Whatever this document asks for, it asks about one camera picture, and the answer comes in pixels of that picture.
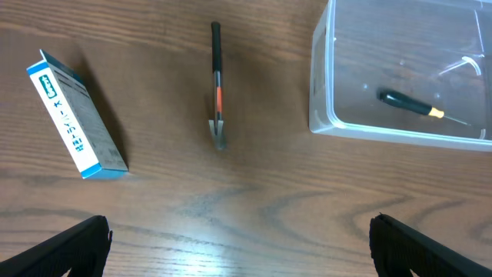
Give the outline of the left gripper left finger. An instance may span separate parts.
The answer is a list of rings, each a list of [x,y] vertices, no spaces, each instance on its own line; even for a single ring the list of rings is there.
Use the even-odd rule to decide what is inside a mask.
[[[107,219],[95,215],[1,262],[1,275],[101,277],[111,243]]]

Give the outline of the slim black yellow screwdriver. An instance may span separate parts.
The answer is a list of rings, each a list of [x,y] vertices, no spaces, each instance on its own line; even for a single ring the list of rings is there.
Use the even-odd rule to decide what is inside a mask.
[[[393,89],[389,88],[382,88],[377,92],[377,98],[390,106],[393,106],[395,108],[400,108],[403,110],[407,110],[409,112],[416,113],[418,115],[425,115],[429,117],[435,117],[439,119],[449,119],[454,122],[458,122],[462,125],[469,125],[469,123],[462,121],[457,118],[453,118],[449,115],[447,115],[444,111],[433,107],[430,104],[427,104],[426,102],[422,102],[418,99],[412,98],[408,95],[405,95],[404,93],[395,91]]]

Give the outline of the small claw hammer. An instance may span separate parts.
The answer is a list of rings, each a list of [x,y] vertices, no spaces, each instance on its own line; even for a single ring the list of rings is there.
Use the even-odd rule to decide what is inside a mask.
[[[224,134],[224,119],[222,108],[222,55],[221,55],[221,25],[211,23],[212,72],[214,78],[214,118],[210,119],[209,127],[215,148],[226,147]]]

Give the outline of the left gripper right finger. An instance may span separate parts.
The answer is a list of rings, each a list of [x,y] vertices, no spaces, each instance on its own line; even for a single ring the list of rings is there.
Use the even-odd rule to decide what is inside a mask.
[[[369,246],[379,276],[487,276],[491,270],[404,223],[380,214],[372,218]]]

